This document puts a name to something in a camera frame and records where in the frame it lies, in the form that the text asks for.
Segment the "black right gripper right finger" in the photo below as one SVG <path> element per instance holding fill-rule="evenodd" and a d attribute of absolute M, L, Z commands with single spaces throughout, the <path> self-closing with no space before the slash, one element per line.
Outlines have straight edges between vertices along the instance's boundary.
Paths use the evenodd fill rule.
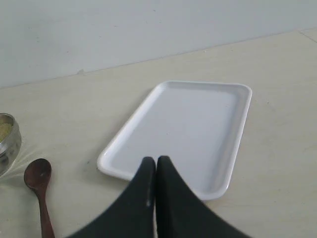
<path fill-rule="evenodd" d="M 159 238 L 247 238 L 209 209 L 184 182 L 168 156 L 156 172 L 156 220 Z"/>

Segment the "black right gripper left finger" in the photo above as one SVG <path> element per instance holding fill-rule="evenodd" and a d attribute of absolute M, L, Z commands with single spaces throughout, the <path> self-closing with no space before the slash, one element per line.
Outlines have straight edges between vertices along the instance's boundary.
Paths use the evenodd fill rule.
<path fill-rule="evenodd" d="M 96 219 L 71 238 L 153 238 L 156 164 L 144 157 L 128 186 Z"/>

